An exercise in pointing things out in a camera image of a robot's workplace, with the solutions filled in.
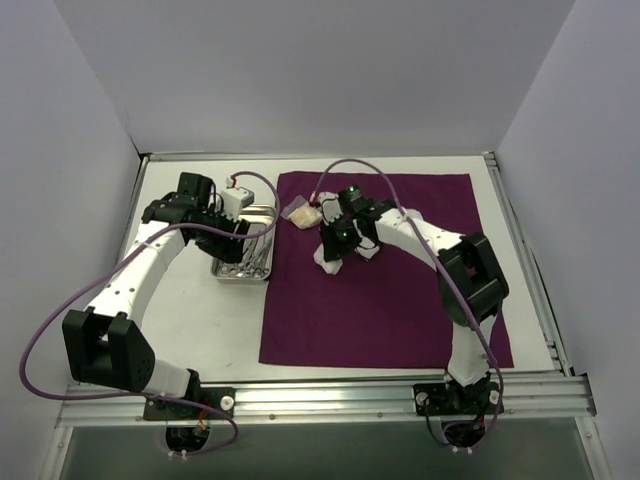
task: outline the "aluminum frame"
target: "aluminum frame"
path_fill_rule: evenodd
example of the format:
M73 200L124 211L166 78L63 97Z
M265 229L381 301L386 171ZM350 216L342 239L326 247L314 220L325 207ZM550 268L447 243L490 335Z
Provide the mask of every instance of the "aluminum frame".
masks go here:
M483 153L494 189L516 253L525 274L536 313L547 346L554 360L556 371L530 374L505 374L505 413L500 420L522 418L575 418L583 441L585 453L594 477L611 478L609 466L596 424L595 408L586 377L572 375L570 364L562 344L558 326L537 269L533 252L527 245L522 229L508 201L500 171L491 152ZM130 212L120 249L122 258L126 238L133 223L133 214L149 162L181 160L255 160L276 158L302 158L294 155L244 155L244 154L152 154L142 160L132 193ZM354 422L405 422L425 419L415 414L412 385L436 383L441 378L431 376L407 376L379 379L355 379L351 381L294 381L225 384L236 392L235 420L247 424L300 424L300 423L354 423ZM77 385L68 389L70 394L97 392L99 387ZM41 478L59 478L67 453L73 428L99 426L157 426L157 422L142 421L143 400L139 397L123 397L97 402L64 402L56 424L53 441ZM177 421L170 425L191 425L194 422Z

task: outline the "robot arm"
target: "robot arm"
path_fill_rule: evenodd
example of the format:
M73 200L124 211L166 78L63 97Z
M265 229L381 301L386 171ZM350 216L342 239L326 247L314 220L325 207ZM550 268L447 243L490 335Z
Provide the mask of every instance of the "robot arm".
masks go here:
M330 207L320 227L322 245L314 259L327 273L336 274L342 257L355 251L362 255L362 242L376 247L393 245L436 267L415 231L391 201L376 203L364 197L357 185L339 194L326 195L321 207ZM485 338L491 330L509 287L487 238L476 233L464 236L449 232L422 220L419 212L407 210L422 238L439 258L461 290L474 313ZM453 321L452 352L448 373L462 387L482 380L489 367L477 334L469 328L466 316L453 292L438 273L440 292L447 315Z
M197 372L156 359L140 328L144 311L174 258L194 239L208 254L226 262L242 258L243 242L207 232L170 231L152 244L148 238L169 225L197 223L246 234L240 211L253 202L243 188L220 192L220 205L209 205L213 181L183 173L176 192L145 209L127 256L145 245L133 261L114 275L84 311L70 310L62 330L73 378L80 382L149 395L198 400Z

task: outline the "clear plastic packet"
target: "clear plastic packet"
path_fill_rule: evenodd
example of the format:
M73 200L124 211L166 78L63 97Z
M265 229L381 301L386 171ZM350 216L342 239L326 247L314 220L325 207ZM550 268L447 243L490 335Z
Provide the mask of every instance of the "clear plastic packet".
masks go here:
M315 227L322 221L322 213L309 205L302 195L298 195L284 207L280 216L292 222L300 230Z

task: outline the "purple cloth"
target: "purple cloth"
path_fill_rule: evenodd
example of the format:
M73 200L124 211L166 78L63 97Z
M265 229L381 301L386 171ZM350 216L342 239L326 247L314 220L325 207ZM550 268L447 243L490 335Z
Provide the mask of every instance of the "purple cloth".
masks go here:
M280 175L281 205L308 197L318 173ZM446 230L482 230L468 175L389 175L406 208ZM357 183L367 197L390 198L378 175L330 174L322 191ZM313 261L315 228L298 230L280 219L273 274L262 325L260 362L314 367L444 368L451 356L451 320L440 301L434 271L409 254L383 247L369 262L357 254L340 272L324 273ZM504 321L498 318L491 348L502 367L513 359Z

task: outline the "purple cable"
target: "purple cable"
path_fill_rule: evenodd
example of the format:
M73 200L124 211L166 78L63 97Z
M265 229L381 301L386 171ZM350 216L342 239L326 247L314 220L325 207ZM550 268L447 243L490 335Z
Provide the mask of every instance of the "purple cable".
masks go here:
M329 171L333 167L335 167L336 165L340 165L341 163L359 163L360 165L365 165L365 166L371 168L372 170L374 170L376 173L378 173L382 177L382 179L387 183L387 185L389 187L389 190L391 190L391 195L393 196L393 200L396 202L396 207L398 208L398 211L403 215L404 219L411 226L411 229L416 234L416 237L418 238L418 241L420 242L420 245L422 245L422 247L425 249L425 251L427 252L429 257L433 261L434 265L436 266L437 270L440 272L440 274L442 275L444 280L447 282L447 285L449 285L449 287L451 288L451 291L453 292L453 295L456 297L456 300L458 300L458 303L460 303L460 306L462 307L462 310L464 311L465 315L467 316L467 319L469 320L469 325L470 325L471 330L476 332L476 334L478 335L478 339L480 340L480 343L482 344L482 348L484 349L484 351L487 354L487 363L489 364L490 367L494 368L495 371L496 371L496 375L498 376L498 385L499 385L499 387L498 387L498 402L497 402L496 408L495 408L495 410L493 412L493 418L491 419L491 423L489 424L489 427L487 428L485 435L480 440L478 440L478 442L476 442L473 446L470 447L471 449L475 450L475 449L479 448L480 445L486 441L486 438L488 438L490 436L491 432L495 428L495 425L497 424L497 419L498 419L498 411L500 410L500 407L502 406L502 396L504 394L504 378L502 376L502 372L500 371L500 367L498 367L498 360L496 359L495 355L491 351L491 347L489 346L489 342L487 341L487 339L482 334L482 331L480 330L478 322L476 321L476 319L475 319L475 317L473 315L473 312L469 308L469 305L467 304L467 301L465 300L464 296L460 292L460 289L458 288L458 286L455 284L455 282L451 278L451 275L449 275L449 272L447 272L447 270L444 268L444 265L442 264L442 262L440 261L440 259L436 255L436 253L431 249L431 247L429 246L427 241L423 238L423 236L420 233L420 230L418 229L418 226L416 225L415 221L411 217L406 215L406 211L405 211L404 207L402 207L401 204L400 204L400 200L398 199L398 193L396 192L396 189L393 186L393 183L391 182L391 179L389 179L389 177L387 177L387 175L385 175L385 173L382 170L380 170L378 167L376 167L375 165L372 165L369 162L366 162L364 160L360 160L360 159L357 159L357 158L345 158L345 159L342 159L342 160L337 160L337 161L333 162L331 165L329 165L325 169L324 172L322 172L322 175L320 175L320 178L318 179L318 183L316 184L316 188L313 191L313 193L311 194L311 196L315 197L316 195L318 195L318 193L320 192L320 186L322 184L322 181L324 180L324 178L327 175L327 173L329 173ZM464 423L467 423L467 422L452 422L452 423L448 424L442 430L443 434L445 435L445 438L446 438L446 432L450 427L453 427L454 425L464 424Z
M278 218L280 216L280 200L278 198L278 192L276 191L276 188L273 186L273 184L263 175L259 174L259 173L255 173L255 172L248 172L248 171L241 171L241 172L236 172L233 175L231 175L231 178L235 179L236 177L239 176L251 176L251 177L256 177L260 180L262 180L271 190L271 192L273 193L274 197L275 197L275 209L276 209L276 218ZM158 232L154 233L153 235L151 235L145 243L153 243L156 239L160 238L161 236L173 231L173 230L178 230L178 229L194 229L194 230L202 230L205 232L209 232L209 233L215 233L217 235L221 235L223 237L227 237L227 238L236 238L236 239L242 239L242 240L249 240L252 238L258 238L262 235L265 235L267 233L269 233L271 230L273 230L276 226L276 222L272 223L271 225L269 225L267 228L265 228L264 230L261 230L260 232L256 232L256 233L252 233L252 234L247 234L247 235L240 235L237 233L229 233L229 232L225 232L224 230L219 230L217 228L213 228L213 227L207 227L204 225L198 225L196 223L177 223L175 225L169 225L166 228L163 228L162 230L159 230ZM56 308L47 318L46 320L42 323L42 325L40 325L40 327L36 330L36 332L33 334L33 336L31 337L31 339L29 340L29 342L27 343L27 346L24 349L24 352L22 353L22 357L20 358L20 366L19 366L19 376L20 376L20 381L22 382L22 385L24 385L24 387L31 392L32 394L41 397L41 398L45 398L47 400L59 400L59 401L70 401L70 400L102 400L102 399L106 399L106 398L117 398L117 397L130 397L130 396L144 396L143 394L139 394L139 393L132 393L132 392L114 392L114 393L100 393L100 394L92 394L92 395L61 395L61 394L57 394L57 393L49 393L49 392L45 392L43 390L40 390L38 387L36 387L35 385L33 385L31 383L31 381L29 380L29 377L27 376L27 362L29 360L29 356L31 355L31 352L33 351L33 348L36 346L36 343L38 342L38 340L40 339L40 337L42 336L42 334L45 332L45 330L47 328L49 328L49 326L55 321L56 318L58 318L62 312L64 312L65 310L67 310L74 302L76 302L78 299L80 299L83 295L86 295L88 292L90 292L91 290L93 290L94 288L104 284L105 282L107 282L111 277L113 277L116 273L120 272L121 270L123 270L124 268L126 268L129 264L131 264L131 262L133 260L135 260L135 258L140 255L140 253L142 253L145 249L146 249L146 245L140 245L137 249L135 249L133 252L131 252L130 255L128 255L126 258L124 258L120 263L118 263L115 267L113 267L109 272L105 273L104 275L102 275L100 278L96 279L95 281L91 282L89 285L81 288L80 290L78 290L76 293L74 293L71 297L69 297L67 300L65 300L62 305L60 305L58 308ZM182 398L171 398L171 397L157 397L157 398L161 398L164 401L167 402L172 402L172 403L178 403L181 405L186 405L186 406L192 406L192 407L196 407L196 408L201 408L203 410L207 410L208 412L216 415L217 417L222 418L223 420L226 420L227 422L229 422L231 424L231 426L234 429L234 435L220 443L217 445L213 445L212 447L208 448L208 449L202 449L199 450L198 452L191 452L191 455L195 455L195 454L202 454L202 453L207 453L207 452L211 452L213 450L217 450L219 448L222 448L226 445L229 445L230 443L233 443L236 438L238 437L238 426L236 425L236 423L233 421L233 419L231 417L229 417L227 414L225 414L224 412L217 410L213 407L210 407L208 405L204 405L201 403L197 403L197 402L192 402L191 400L185 400Z

